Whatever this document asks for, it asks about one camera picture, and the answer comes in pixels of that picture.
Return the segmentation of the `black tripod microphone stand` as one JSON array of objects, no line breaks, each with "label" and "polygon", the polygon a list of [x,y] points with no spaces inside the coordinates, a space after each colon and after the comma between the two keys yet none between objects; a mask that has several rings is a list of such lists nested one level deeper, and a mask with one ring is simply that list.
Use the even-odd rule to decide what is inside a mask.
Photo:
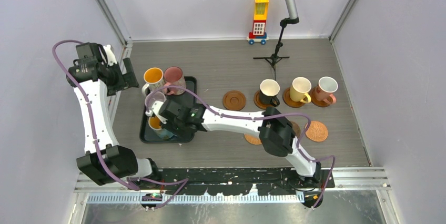
[{"label": "black tripod microphone stand", "polygon": [[275,51],[273,54],[271,54],[271,56],[269,57],[253,57],[254,60],[259,60],[259,59],[264,59],[272,68],[273,70],[273,79],[277,80],[277,70],[276,70],[276,66],[277,63],[280,62],[282,59],[288,59],[290,58],[289,56],[279,56],[278,53],[280,51],[280,48],[283,46],[282,43],[282,36],[284,33],[285,28],[290,24],[297,24],[299,23],[299,17],[296,18],[284,18],[280,21],[280,27],[281,27],[281,31],[280,31],[280,35],[275,47]]}]

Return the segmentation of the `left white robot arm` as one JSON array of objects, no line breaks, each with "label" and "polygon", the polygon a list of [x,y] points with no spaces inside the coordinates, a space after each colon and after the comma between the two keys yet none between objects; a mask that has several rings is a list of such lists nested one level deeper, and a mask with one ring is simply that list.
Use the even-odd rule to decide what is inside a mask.
[{"label": "left white robot arm", "polygon": [[113,52],[98,43],[76,45],[78,58],[68,69],[67,81],[80,104],[84,130],[84,155],[76,159],[78,169],[99,186],[128,178],[125,186],[156,189],[161,174],[150,159],[139,159],[120,146],[113,132],[108,99],[122,90],[138,87],[130,59],[124,59],[123,73]]}]

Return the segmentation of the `cream white mug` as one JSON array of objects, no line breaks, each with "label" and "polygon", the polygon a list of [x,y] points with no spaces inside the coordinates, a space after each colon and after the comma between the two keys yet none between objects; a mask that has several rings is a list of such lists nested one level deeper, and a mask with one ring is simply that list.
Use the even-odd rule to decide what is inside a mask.
[{"label": "cream white mug", "polygon": [[279,92],[280,86],[275,80],[265,79],[259,86],[259,101],[263,105],[277,107],[280,105],[280,100],[277,97]]}]

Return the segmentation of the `white mug yellow handle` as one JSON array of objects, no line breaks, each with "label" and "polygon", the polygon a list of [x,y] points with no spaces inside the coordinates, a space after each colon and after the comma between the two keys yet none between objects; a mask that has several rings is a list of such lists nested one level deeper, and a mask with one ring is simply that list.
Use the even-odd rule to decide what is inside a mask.
[{"label": "white mug yellow handle", "polygon": [[289,95],[291,100],[300,103],[310,103],[311,96],[309,92],[312,88],[311,82],[305,77],[297,77],[292,81]]}]

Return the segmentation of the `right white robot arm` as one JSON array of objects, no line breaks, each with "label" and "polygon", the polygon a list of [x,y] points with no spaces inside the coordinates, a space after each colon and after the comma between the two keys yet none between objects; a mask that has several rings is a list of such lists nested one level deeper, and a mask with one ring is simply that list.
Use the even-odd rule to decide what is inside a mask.
[{"label": "right white robot arm", "polygon": [[321,163],[311,157],[300,143],[311,125],[310,120],[297,135],[288,114],[282,114],[274,107],[258,112],[241,112],[199,103],[187,107],[167,100],[154,102],[147,112],[160,119],[162,128],[177,136],[197,131],[229,131],[258,137],[265,152],[284,157],[294,167],[303,185],[311,188],[321,181]]}]

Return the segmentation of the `black plastic tray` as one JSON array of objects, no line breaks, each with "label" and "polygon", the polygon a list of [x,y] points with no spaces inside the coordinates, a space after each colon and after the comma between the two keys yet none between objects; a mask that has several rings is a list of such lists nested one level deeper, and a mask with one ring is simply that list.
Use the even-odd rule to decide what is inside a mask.
[{"label": "black plastic tray", "polygon": [[181,95],[172,95],[166,98],[161,106],[161,115],[166,116],[167,122],[161,123],[161,128],[154,129],[149,120],[147,107],[144,107],[141,121],[139,138],[143,143],[187,143],[190,142],[195,133],[191,130],[182,130],[185,120],[189,117],[191,108],[196,105],[196,97],[185,92]]}]

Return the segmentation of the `woven rattan coaster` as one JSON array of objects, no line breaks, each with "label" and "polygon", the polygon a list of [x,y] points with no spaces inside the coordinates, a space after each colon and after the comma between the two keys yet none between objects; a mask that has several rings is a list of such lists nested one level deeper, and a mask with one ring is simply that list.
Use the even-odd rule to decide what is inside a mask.
[{"label": "woven rattan coaster", "polygon": [[328,128],[320,121],[312,121],[305,132],[308,139],[314,142],[323,142],[328,138]]},{"label": "woven rattan coaster", "polygon": [[262,144],[260,138],[258,138],[258,137],[244,134],[244,138],[247,142],[249,142],[252,145],[261,145]]}]

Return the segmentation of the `brown wooden coaster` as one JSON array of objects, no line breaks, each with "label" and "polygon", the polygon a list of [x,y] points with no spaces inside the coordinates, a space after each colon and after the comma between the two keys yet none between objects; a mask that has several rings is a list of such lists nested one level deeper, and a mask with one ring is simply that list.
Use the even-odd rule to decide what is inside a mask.
[{"label": "brown wooden coaster", "polygon": [[290,87],[288,87],[282,94],[282,98],[285,102],[285,104],[291,108],[300,108],[305,105],[305,103],[302,103],[300,101],[293,101],[290,97]]},{"label": "brown wooden coaster", "polygon": [[231,90],[225,93],[222,103],[227,110],[240,111],[246,105],[246,97],[238,90]]},{"label": "brown wooden coaster", "polygon": [[310,97],[311,97],[311,102],[314,104],[314,105],[316,105],[316,106],[318,106],[318,107],[328,107],[328,106],[330,106],[331,104],[329,104],[329,103],[326,103],[325,101],[319,101],[319,100],[316,100],[316,97],[315,97],[315,95],[314,95],[314,88],[313,89],[311,89],[310,90]]},{"label": "brown wooden coaster", "polygon": [[262,110],[265,110],[265,109],[268,108],[268,107],[272,107],[272,105],[270,105],[270,104],[263,104],[263,103],[260,101],[260,90],[257,90],[256,93],[255,93],[255,95],[254,95],[254,103],[255,103],[255,105],[256,105],[258,108],[260,108],[260,109],[262,109]]}]

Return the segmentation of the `white mug terracotta handle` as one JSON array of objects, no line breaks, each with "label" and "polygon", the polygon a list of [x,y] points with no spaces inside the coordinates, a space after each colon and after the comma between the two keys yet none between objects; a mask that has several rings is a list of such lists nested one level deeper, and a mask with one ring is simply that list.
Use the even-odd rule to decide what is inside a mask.
[{"label": "white mug terracotta handle", "polygon": [[321,77],[318,80],[317,86],[314,88],[314,95],[316,100],[325,101],[331,105],[334,105],[337,102],[337,99],[334,93],[338,90],[337,81],[329,76]]}]

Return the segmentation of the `blue mug orange inside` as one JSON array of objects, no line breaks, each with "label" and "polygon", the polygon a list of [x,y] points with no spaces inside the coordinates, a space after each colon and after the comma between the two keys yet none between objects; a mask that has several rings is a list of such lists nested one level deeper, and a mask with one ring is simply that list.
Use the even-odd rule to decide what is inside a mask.
[{"label": "blue mug orange inside", "polygon": [[148,125],[154,131],[154,133],[162,140],[171,139],[174,134],[168,131],[167,129],[162,128],[161,120],[154,116],[148,118]]}]

